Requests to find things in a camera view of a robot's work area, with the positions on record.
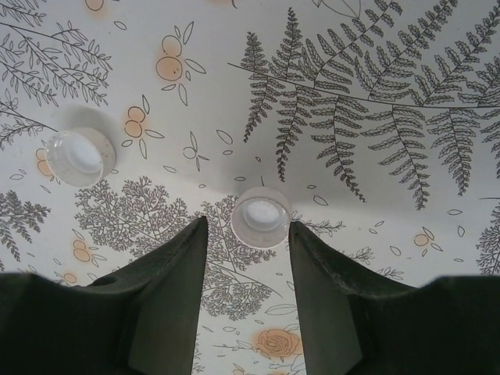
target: orange flower illustration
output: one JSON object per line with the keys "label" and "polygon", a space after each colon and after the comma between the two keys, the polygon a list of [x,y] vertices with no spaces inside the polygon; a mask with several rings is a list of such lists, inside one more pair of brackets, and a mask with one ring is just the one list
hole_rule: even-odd
{"label": "orange flower illustration", "polygon": [[73,232],[78,237],[78,239],[73,242],[73,255],[75,258],[77,258],[80,262],[90,262],[96,267],[99,267],[98,260],[108,260],[102,255],[94,254],[93,251],[98,249],[92,246],[87,246],[85,238],[80,232],[74,229]]}
{"label": "orange flower illustration", "polygon": [[134,143],[134,139],[138,139],[139,150],[141,151],[142,157],[144,159],[148,158],[148,146],[143,138],[143,135],[147,135],[151,138],[164,138],[163,134],[157,131],[146,129],[148,125],[148,115],[150,107],[148,99],[142,95],[142,108],[137,106],[131,106],[127,111],[127,119],[125,120],[125,125],[123,130],[125,134],[130,137],[122,143],[123,147],[129,147]]}
{"label": "orange flower illustration", "polygon": [[58,272],[54,272],[54,273],[59,279],[61,279],[60,282],[62,284],[66,284],[66,285],[70,286],[72,284],[77,283],[77,277],[71,272],[66,272],[64,274],[61,274]]}
{"label": "orange flower illustration", "polygon": [[85,0],[85,4],[91,11],[97,12],[104,6],[104,0]]}
{"label": "orange flower illustration", "polygon": [[185,59],[183,57],[183,46],[185,46],[191,38],[194,22],[187,25],[183,33],[179,27],[175,26],[175,35],[167,35],[162,40],[162,57],[156,62],[156,73],[158,77],[169,82],[177,82],[168,84],[163,91],[172,91],[177,88],[180,100],[184,105],[188,105],[188,92],[184,84],[180,82],[182,77],[186,80],[191,80],[191,71],[200,74],[206,74],[203,66],[198,64],[193,59]]}
{"label": "orange flower illustration", "polygon": [[265,330],[257,338],[255,347],[266,357],[286,358],[302,353],[299,336],[285,330]]}

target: printed pattern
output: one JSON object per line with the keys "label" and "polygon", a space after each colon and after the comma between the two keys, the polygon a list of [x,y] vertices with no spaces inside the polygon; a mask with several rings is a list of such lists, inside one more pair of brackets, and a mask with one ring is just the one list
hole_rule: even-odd
{"label": "printed pattern", "polygon": [[[90,284],[206,216],[193,373],[233,375],[306,375],[288,244],[230,228],[249,188],[392,280],[500,274],[500,0],[185,6],[0,0],[0,271]],[[92,111],[116,170],[76,189],[45,145]]]}

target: line drawing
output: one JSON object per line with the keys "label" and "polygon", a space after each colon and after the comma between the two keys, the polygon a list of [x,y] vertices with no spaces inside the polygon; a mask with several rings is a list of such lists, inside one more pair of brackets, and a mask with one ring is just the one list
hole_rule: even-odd
{"label": "line drawing", "polygon": [[22,202],[13,190],[5,194],[0,191],[0,242],[7,247],[17,262],[21,261],[21,254],[13,232],[26,242],[32,243],[28,230],[40,233],[40,224],[45,222],[50,212],[50,209],[38,203]]}
{"label": "line drawing", "polygon": [[[333,0],[314,2],[318,6],[341,4]],[[342,23],[343,34],[331,29],[320,32],[317,42],[302,36],[299,17],[290,8],[284,43],[270,59],[266,58],[258,35],[248,32],[241,63],[228,63],[250,73],[252,100],[244,141],[249,141],[252,132],[270,113],[281,116],[277,126],[277,164],[278,176],[284,181],[286,165],[291,161],[293,147],[302,141],[300,136],[304,127],[321,130],[313,134],[312,139],[328,147],[317,158],[329,156],[325,167],[332,168],[334,176],[341,178],[360,200],[365,201],[360,187],[353,181],[351,156],[356,152],[356,138],[359,134],[393,133],[389,134],[392,137],[370,149],[382,150],[398,145],[392,156],[380,164],[391,165],[399,157],[404,158],[390,174],[404,173],[400,182],[413,191],[415,207],[420,210],[426,207],[430,198],[430,175],[423,170],[428,169],[431,153],[424,146],[426,142],[419,138],[437,136],[431,148],[439,149],[438,158],[457,183],[457,194],[463,195],[470,185],[470,150],[477,137],[474,128],[480,126],[480,121],[493,120],[480,132],[486,137],[483,143],[493,142],[491,152],[500,159],[500,142],[497,141],[500,134],[500,58],[485,61],[483,70],[477,68],[497,33],[499,5],[500,0],[497,0],[491,11],[466,33],[463,41],[445,47],[443,55],[434,57],[439,69],[436,72],[430,65],[420,64],[420,60],[431,44],[441,40],[441,32],[456,14],[457,0],[439,0],[431,9],[416,15],[415,23],[408,22],[394,40],[384,39],[385,31],[395,27],[403,13],[403,8],[394,1],[377,0],[373,9],[364,9],[369,21],[361,21],[355,17],[356,11],[349,10],[352,26]],[[477,72],[479,81],[471,80],[467,73],[470,71]],[[366,91],[365,96],[351,94],[355,81]],[[365,103],[380,104],[382,109],[368,110]],[[491,111],[483,114],[477,111],[479,108]],[[374,120],[386,120],[386,126],[378,127],[378,131],[363,130],[363,121],[372,123]],[[497,177],[500,179],[500,161],[497,161]]]}
{"label": "line drawing", "polygon": [[191,137],[191,146],[184,147],[183,150],[184,158],[189,160],[194,159],[196,161],[196,169],[198,170],[198,172],[200,172],[201,171],[200,160],[205,160],[208,162],[210,159],[198,154],[198,141],[196,140],[196,137],[192,131],[189,132],[189,135]]}
{"label": "line drawing", "polygon": [[[46,14],[38,12],[39,2],[2,3],[0,28],[4,38],[0,44],[0,74],[13,93],[22,90],[27,99],[58,106],[58,95],[64,98],[83,97],[85,102],[107,105],[107,78],[113,69],[111,56],[100,52],[96,40],[91,40],[71,21],[57,23],[59,32],[45,31]],[[18,112],[19,99],[5,90],[0,96],[0,115],[5,121],[0,127],[0,150],[12,145],[22,134],[37,135],[42,130],[57,131],[47,124]]]}
{"label": "line drawing", "polygon": [[123,127],[125,134],[130,137],[122,142],[122,147],[130,147],[137,140],[139,151],[144,159],[148,158],[148,145],[144,136],[150,138],[163,139],[165,136],[156,130],[147,129],[150,127],[148,116],[151,111],[148,99],[142,95],[142,107],[131,106],[127,110],[127,121]]}
{"label": "line drawing", "polygon": [[329,10],[349,18],[359,19],[361,15],[361,0],[312,0],[318,8],[325,5]]}
{"label": "line drawing", "polygon": [[184,58],[184,46],[189,42],[195,22],[189,23],[181,34],[179,27],[175,26],[175,35],[166,35],[162,40],[162,50],[164,56],[156,62],[156,73],[166,81],[175,82],[162,88],[162,91],[172,91],[177,89],[179,99],[185,106],[188,106],[188,91],[181,82],[185,77],[191,81],[192,71],[206,74],[206,70],[193,59]]}
{"label": "line drawing", "polygon": [[500,205],[491,212],[493,219],[489,227],[481,232],[476,249],[480,251],[476,260],[482,275],[490,276],[500,273]]}

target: leaf illustration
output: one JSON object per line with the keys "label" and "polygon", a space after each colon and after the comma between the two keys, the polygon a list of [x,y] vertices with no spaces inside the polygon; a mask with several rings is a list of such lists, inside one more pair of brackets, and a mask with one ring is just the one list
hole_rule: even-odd
{"label": "leaf illustration", "polygon": [[115,21],[113,22],[115,24],[116,27],[118,27],[120,30],[123,30],[125,31],[127,29],[127,25],[125,25],[125,23],[123,23],[122,21]]}
{"label": "leaf illustration", "polygon": [[[457,0],[441,0],[439,4],[427,10],[425,16],[418,19],[418,25],[410,24],[408,31],[400,30],[398,36],[403,45],[402,49],[392,41],[387,41],[387,49],[377,48],[380,67],[370,54],[365,55],[366,69],[359,65],[356,76],[363,88],[369,91],[368,99],[393,102],[410,95],[417,105],[424,104],[425,98],[422,98],[417,91],[408,89],[407,79],[414,74],[416,60],[422,59],[422,50],[430,48],[430,43],[441,32],[456,6]],[[432,89],[427,86],[431,79],[432,76],[428,74],[425,78],[416,77],[424,96],[432,93]],[[438,104],[440,100],[442,98],[436,98],[428,104]]]}
{"label": "leaf illustration", "polygon": [[297,17],[292,8],[288,9],[287,29],[284,33],[286,38],[280,45],[281,49],[276,51],[277,55],[271,58],[269,70],[276,78],[282,80],[303,81],[304,77],[298,67],[302,50],[302,32],[298,28]]}
{"label": "leaf illustration", "polygon": [[391,267],[378,270],[377,273],[393,280],[403,280],[402,275],[404,274],[403,271],[398,271],[396,269],[392,269]]}
{"label": "leaf illustration", "polygon": [[481,274],[485,276],[500,273],[500,205],[497,205],[491,215],[493,225],[484,229],[476,245],[480,257],[476,261]]}
{"label": "leaf illustration", "polygon": [[333,237],[334,233],[337,233],[340,229],[345,228],[345,225],[341,221],[339,221],[336,225],[331,225],[329,220],[324,220],[321,223],[304,220],[302,215],[298,215],[297,211],[291,213],[291,219],[294,221],[300,221],[318,237],[323,234],[328,234],[329,237]]}
{"label": "leaf illustration", "polygon": [[297,357],[295,357],[294,362],[291,364],[290,370],[296,372],[305,370],[305,358],[303,354],[297,355]]}
{"label": "leaf illustration", "polygon": [[72,229],[73,233],[75,233],[75,236],[77,236],[77,238],[80,240],[80,241],[85,241],[85,237],[83,236],[82,233],[80,233],[78,230],[76,229]]}
{"label": "leaf illustration", "polygon": [[184,103],[185,106],[188,106],[188,92],[183,84],[178,85],[179,89],[179,98]]}
{"label": "leaf illustration", "polygon": [[430,244],[430,246],[432,246],[432,248],[434,250],[438,250],[439,252],[443,251],[443,249],[441,248],[441,246],[439,246],[438,244]]}
{"label": "leaf illustration", "polygon": [[434,241],[436,239],[436,237],[434,236],[434,233],[432,233],[426,227],[422,227],[422,230],[425,233],[425,235],[428,236],[432,241]]}
{"label": "leaf illustration", "polygon": [[312,128],[322,130],[322,134],[314,134],[311,138],[319,143],[327,144],[316,158],[327,158],[326,168],[333,169],[333,175],[339,177],[342,182],[353,192],[359,200],[365,201],[361,194],[352,165],[352,156],[355,154],[355,144],[347,140],[359,136],[354,130],[361,129],[358,124],[363,120],[367,108],[360,105],[355,99],[337,96],[323,96],[315,100],[319,107],[312,109],[315,121],[310,125]]}
{"label": "leaf illustration", "polygon": [[163,134],[158,133],[155,130],[146,129],[144,132],[151,138],[163,139],[165,136]]}
{"label": "leaf illustration", "polygon": [[[497,1],[497,5],[494,6],[487,17],[483,18],[483,22],[477,24],[474,31],[466,33],[467,42],[456,42],[458,51],[452,47],[447,47],[445,51],[448,59],[440,55],[434,57],[442,79],[435,80],[434,78],[437,74],[430,67],[423,66],[423,71],[428,79],[427,83],[431,87],[431,90],[425,94],[423,105],[455,101],[455,98],[450,96],[449,93],[463,90],[462,86],[459,86],[457,83],[467,81],[465,72],[476,70],[473,64],[480,62],[478,55],[488,51],[486,45],[491,44],[491,37],[496,34],[495,28],[500,24],[499,5],[500,2]],[[484,90],[480,84],[467,82],[467,87],[473,90],[477,89],[482,94],[485,93],[482,92]],[[461,98],[465,100],[470,99],[467,95]]]}
{"label": "leaf illustration", "polygon": [[307,121],[312,118],[312,112],[309,107],[315,106],[314,98],[321,95],[314,90],[306,87],[295,85],[293,91],[282,92],[285,100],[280,100],[280,104],[285,108],[278,110],[277,114],[281,115],[278,120],[279,134],[277,139],[277,167],[278,175],[282,182],[285,181],[285,170],[288,161],[288,154],[291,153],[291,148],[298,142],[298,135],[303,134],[301,127],[307,126]]}
{"label": "leaf illustration", "polygon": [[[500,114],[500,110],[494,109],[483,115],[483,119],[489,120]],[[500,121],[495,121],[480,131],[482,134],[487,134],[482,143],[493,142],[491,153],[495,153],[495,160],[500,159]],[[497,179],[500,180],[500,160],[497,162]]]}
{"label": "leaf illustration", "polygon": [[182,42],[186,45],[189,42],[189,38],[191,37],[191,33],[193,32],[193,26],[195,25],[195,22],[191,22],[187,25],[186,30],[184,30],[184,35],[182,37]]}
{"label": "leaf illustration", "polygon": [[370,265],[370,260],[375,259],[372,249],[368,246],[361,248],[355,254],[349,254],[348,257],[356,262],[365,263],[367,266]]}
{"label": "leaf illustration", "polygon": [[184,59],[184,62],[186,63],[187,66],[189,66],[191,69],[193,69],[197,73],[201,74],[206,74],[206,70],[203,66],[198,64],[196,61],[191,60],[191,59]]}
{"label": "leaf illustration", "polygon": [[233,144],[233,138],[224,130],[216,130],[217,135],[219,136],[220,140],[224,142],[226,145],[232,145]]}
{"label": "leaf illustration", "polygon": [[469,187],[472,167],[474,128],[479,128],[479,115],[472,109],[448,109],[427,121],[430,134],[439,136],[432,148],[441,147],[439,159],[444,159],[443,165],[448,165],[459,187],[462,196]]}
{"label": "leaf illustration", "polygon": [[297,306],[296,305],[291,305],[291,304],[281,304],[281,305],[275,305],[271,306],[266,310],[267,315],[273,315],[273,316],[280,316],[280,315],[288,315],[295,313],[297,311]]}
{"label": "leaf illustration", "polygon": [[203,202],[195,216],[207,216],[210,225],[202,307],[212,316],[241,320],[259,311],[273,292],[246,276],[247,267],[269,261],[276,252],[249,248],[234,236],[230,215],[235,202],[232,195],[215,204]]}
{"label": "leaf illustration", "polygon": [[239,346],[242,349],[253,349],[253,345],[250,344],[249,342],[242,341],[242,340],[236,340],[237,346]]}
{"label": "leaf illustration", "polygon": [[172,91],[176,86],[177,86],[177,84],[169,84],[168,86],[165,86],[164,88],[162,88],[162,90],[163,91]]}
{"label": "leaf illustration", "polygon": [[359,14],[361,13],[360,0],[312,0],[312,2],[317,7],[324,4],[328,9],[341,16],[359,18]]}
{"label": "leaf illustration", "polygon": [[245,57],[241,60],[241,66],[253,73],[250,80],[255,81],[250,83],[252,88],[250,114],[245,128],[244,142],[247,142],[253,130],[259,123],[262,122],[262,117],[267,118],[267,111],[273,109],[270,103],[276,103],[277,97],[280,96],[278,90],[284,89],[284,85],[278,80],[265,75],[268,72],[268,65],[265,59],[261,43],[255,33],[248,33],[247,48],[245,49]]}
{"label": "leaf illustration", "polygon": [[146,99],[146,97],[144,95],[142,95],[142,108],[144,108],[144,112],[146,112],[146,115],[148,115],[150,107],[149,107],[148,99]]}
{"label": "leaf illustration", "polygon": [[189,223],[184,201],[168,203],[165,187],[153,187],[147,177],[127,180],[122,193],[119,195],[106,180],[101,180],[75,195],[80,210],[75,219],[98,246],[130,251],[139,258],[168,242]]}
{"label": "leaf illustration", "polygon": [[144,139],[139,140],[139,149],[141,150],[142,157],[144,159],[148,158],[148,148],[146,147],[146,142]]}
{"label": "leaf illustration", "polygon": [[165,170],[167,172],[170,172],[170,173],[177,173],[177,170],[175,168],[173,168],[172,166],[163,166],[163,168],[165,168]]}
{"label": "leaf illustration", "polygon": [[317,205],[328,205],[328,202],[321,198],[319,195],[315,195],[312,199]]}
{"label": "leaf illustration", "polygon": [[401,250],[399,250],[399,248],[396,248],[395,246],[389,246],[389,248],[394,255],[401,256]]}
{"label": "leaf illustration", "polygon": [[484,64],[486,70],[476,69],[476,75],[481,80],[468,80],[467,88],[473,93],[459,93],[464,103],[473,103],[478,107],[500,105],[500,58],[495,56],[493,62]]}
{"label": "leaf illustration", "polygon": [[5,194],[0,192],[0,242],[4,245],[17,262],[21,256],[13,230],[23,240],[32,243],[28,230],[41,232],[40,224],[50,213],[50,209],[31,202],[21,202],[15,191],[9,190]]}
{"label": "leaf illustration", "polygon": [[[356,30],[353,30],[345,23],[341,23],[345,37],[331,29],[327,30],[328,37],[318,34],[319,45],[328,56],[326,60],[320,58],[318,49],[307,39],[307,48],[302,51],[304,59],[303,62],[299,63],[302,72],[309,80],[314,81],[315,88],[349,93],[349,86],[352,85],[355,72],[356,77],[362,82],[362,86],[366,89],[371,88],[373,82],[370,84],[371,78],[363,71],[357,60],[358,57],[363,57],[363,50],[360,45],[373,47],[373,35],[382,38],[384,36],[383,27],[385,25],[394,26],[391,14],[401,15],[401,7],[394,1],[389,4],[384,1],[377,1],[378,10],[366,9],[365,13],[370,19],[370,24],[365,24],[364,21],[359,19],[360,2],[356,0],[323,0],[321,3],[332,10],[336,9],[346,16],[350,15]],[[365,80],[368,81],[368,87],[365,87]]]}
{"label": "leaf illustration", "polygon": [[460,211],[459,209],[450,209],[447,214],[450,215],[450,216],[457,216],[457,215],[461,215],[463,213],[463,211]]}
{"label": "leaf illustration", "polygon": [[425,208],[427,197],[430,196],[426,190],[429,184],[425,181],[429,175],[423,173],[427,169],[427,165],[423,164],[427,155],[423,154],[425,146],[417,141],[417,139],[424,137],[420,121],[425,117],[416,109],[392,105],[391,110],[375,113],[368,116],[367,119],[373,122],[386,121],[375,129],[362,132],[365,137],[384,136],[385,138],[368,148],[374,151],[391,150],[391,154],[379,164],[392,166],[393,170],[389,174],[401,178],[399,183],[408,184],[407,189],[414,191],[413,198],[416,200],[416,209]]}

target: branch illustration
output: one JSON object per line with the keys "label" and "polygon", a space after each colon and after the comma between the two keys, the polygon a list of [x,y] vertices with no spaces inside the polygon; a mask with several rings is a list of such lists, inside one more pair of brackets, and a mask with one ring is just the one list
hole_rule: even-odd
{"label": "branch illustration", "polygon": [[339,176],[340,180],[361,200],[365,201],[361,194],[358,183],[355,182],[352,164],[354,161],[355,145],[341,138],[356,138],[359,136],[354,130],[361,129],[356,121],[364,119],[362,113],[368,109],[360,105],[357,101],[346,99],[340,96],[326,96],[315,100],[315,104],[322,105],[323,108],[313,109],[311,113],[318,116],[321,121],[311,122],[311,127],[315,129],[328,130],[328,134],[316,134],[311,138],[315,142],[329,145],[318,156],[318,159],[329,157],[325,167],[334,166],[334,176]]}
{"label": "branch illustration", "polygon": [[472,138],[476,137],[473,128],[480,127],[478,119],[480,116],[472,109],[449,109],[427,121],[427,125],[432,127],[428,132],[439,136],[431,148],[441,146],[439,159],[446,158],[442,164],[448,165],[449,173],[453,173],[460,196],[469,187]]}
{"label": "branch illustration", "polygon": [[303,134],[300,127],[306,127],[306,121],[312,118],[312,111],[309,108],[316,105],[314,99],[321,95],[312,89],[301,86],[295,86],[293,91],[282,91],[281,95],[287,100],[280,101],[285,109],[277,111],[277,114],[281,115],[283,119],[278,120],[281,127],[278,127],[280,133],[276,137],[278,141],[276,155],[278,155],[278,175],[280,180],[284,182],[285,167],[288,161],[287,154],[290,154],[290,148],[295,146],[295,142],[298,141],[297,134]]}
{"label": "branch illustration", "polygon": [[50,209],[42,205],[33,205],[31,202],[22,203],[15,191],[9,190],[5,194],[0,192],[0,242],[10,250],[17,262],[20,262],[21,256],[13,237],[13,230],[23,240],[31,243],[28,229],[40,233],[39,224],[44,223],[48,213]]}
{"label": "branch illustration", "polygon": [[335,225],[331,225],[329,220],[323,220],[321,223],[314,223],[312,220],[304,220],[302,218],[302,215],[298,215],[297,211],[291,213],[291,219],[303,223],[316,236],[328,234],[328,236],[332,238],[334,236],[334,233],[337,233],[342,228],[345,228],[345,225],[341,221],[339,221]]}
{"label": "branch illustration", "polygon": [[[87,37],[79,29],[73,27],[70,21],[67,23],[67,28],[57,23],[60,32],[52,35],[5,22],[0,22],[0,26],[9,28],[20,37],[20,40],[15,43],[23,52],[17,56],[24,57],[23,60],[16,62],[13,66],[7,66],[5,57],[0,54],[0,61],[4,60],[2,63],[6,68],[6,73],[11,74],[10,84],[16,92],[21,85],[29,97],[33,95],[37,99],[39,105],[41,105],[41,100],[57,105],[51,88],[53,85],[63,97],[69,94],[74,98],[80,93],[86,102],[92,100],[97,105],[102,102],[106,103],[105,94],[99,93],[98,89],[107,87],[105,80],[112,69],[108,63],[110,56],[99,53],[99,45],[94,40],[89,42]],[[9,38],[11,35],[7,34],[4,42]],[[7,49],[11,54],[16,54],[13,50],[14,41],[10,42]],[[31,70],[19,70],[24,63],[26,66],[29,65]],[[32,70],[38,65],[41,67],[41,72]]]}
{"label": "branch illustration", "polygon": [[307,49],[304,48],[302,50],[304,59],[300,67],[304,75],[314,82],[313,87],[343,91],[345,93],[350,92],[348,86],[352,84],[351,78],[354,77],[353,70],[355,68],[355,59],[352,58],[351,52],[359,57],[363,56],[363,50],[359,46],[359,43],[373,47],[374,42],[369,35],[375,34],[380,38],[384,36],[381,26],[378,25],[386,23],[389,27],[393,27],[395,24],[389,11],[392,10],[397,15],[402,14],[402,8],[397,2],[391,1],[387,4],[385,1],[376,1],[375,3],[381,11],[380,14],[377,15],[371,9],[365,11],[366,15],[370,18],[370,26],[367,27],[359,19],[353,19],[352,22],[358,31],[356,33],[347,24],[341,24],[342,30],[348,40],[347,43],[344,42],[344,39],[339,34],[331,29],[327,30],[331,41],[318,34],[317,37],[321,49],[328,56],[326,60],[320,57],[311,40],[306,39]]}
{"label": "branch illustration", "polygon": [[500,58],[495,56],[494,62],[484,64],[486,70],[476,71],[476,80],[468,80],[467,87],[477,94],[459,93],[459,98],[464,103],[474,103],[477,107],[500,106]]}
{"label": "branch illustration", "polygon": [[455,44],[459,50],[458,52],[451,47],[445,48],[451,67],[444,57],[440,55],[434,57],[439,66],[441,79],[438,79],[438,75],[429,66],[422,65],[425,77],[415,77],[423,92],[423,98],[419,96],[418,103],[431,105],[455,101],[455,98],[449,93],[462,91],[462,87],[458,83],[467,81],[464,73],[474,71],[471,64],[479,63],[480,60],[477,56],[487,51],[484,45],[491,44],[491,37],[496,34],[495,28],[500,24],[499,17],[500,8],[496,5],[489,16],[483,18],[483,23],[476,25],[475,33],[472,31],[467,33],[469,44],[465,41],[457,41]]}
{"label": "branch illustration", "polygon": [[0,117],[6,116],[14,121],[14,123],[2,123],[0,125],[0,150],[2,151],[5,150],[5,144],[11,145],[14,142],[16,136],[22,134],[37,135],[44,129],[57,131],[49,125],[21,115],[17,112],[18,103],[18,98],[12,99],[9,90],[5,90],[5,98],[0,98]]}
{"label": "branch illustration", "polygon": [[298,61],[301,58],[302,33],[298,29],[297,17],[292,8],[288,9],[287,29],[284,33],[285,38],[280,45],[281,49],[276,50],[277,56],[271,58],[270,72],[282,80],[303,81],[304,77],[298,74],[300,73]]}
{"label": "branch illustration", "polygon": [[430,42],[435,40],[436,34],[448,22],[447,18],[452,15],[456,6],[457,0],[440,0],[439,5],[425,12],[425,18],[418,19],[419,26],[409,25],[409,33],[400,30],[398,36],[404,49],[401,50],[392,41],[387,41],[387,51],[378,46],[377,57],[380,66],[366,52],[364,58],[368,73],[361,62],[356,62],[356,76],[362,87],[369,92],[369,100],[373,98],[393,102],[410,94],[414,101],[421,105],[416,100],[416,92],[407,90],[409,83],[400,80],[413,75],[416,68],[415,59],[422,59],[420,50],[429,48]]}
{"label": "branch illustration", "polygon": [[389,174],[391,176],[399,176],[404,173],[405,175],[399,183],[409,184],[408,190],[414,191],[413,197],[416,200],[416,209],[421,210],[425,208],[425,204],[428,201],[427,198],[430,196],[426,190],[429,184],[425,181],[429,175],[422,173],[422,171],[427,169],[428,166],[419,161],[427,159],[427,156],[422,151],[416,151],[425,150],[425,146],[416,139],[412,139],[424,137],[421,131],[423,126],[420,123],[420,121],[425,120],[424,115],[415,109],[393,105],[390,111],[379,112],[369,115],[366,118],[373,121],[388,121],[376,129],[362,132],[362,135],[365,137],[380,137],[393,134],[382,142],[370,146],[369,149],[380,151],[389,148],[393,148],[394,150],[394,147],[397,147],[395,151],[392,151],[379,164],[390,166],[394,163],[399,164],[402,161],[402,164],[399,164]]}
{"label": "branch illustration", "polygon": [[[494,109],[482,116],[482,120],[495,119],[500,115],[500,109]],[[496,152],[495,160],[500,159],[500,121],[495,121],[492,125],[481,129],[482,134],[488,134],[482,143],[494,142],[491,152]],[[500,180],[500,160],[497,162],[497,179]]]}
{"label": "branch illustration", "polygon": [[480,250],[480,258],[476,262],[485,276],[500,273],[500,205],[493,209],[491,215],[493,225],[483,230],[476,245]]}
{"label": "branch illustration", "polygon": [[265,75],[269,71],[266,68],[268,62],[260,45],[257,36],[254,33],[248,33],[247,48],[245,49],[245,57],[241,60],[241,66],[254,72],[249,79],[255,82],[250,83],[254,98],[250,101],[252,106],[245,127],[244,142],[248,142],[257,124],[262,122],[262,117],[267,118],[267,111],[273,109],[270,103],[277,102],[277,97],[280,96],[278,90],[285,88],[280,81]]}

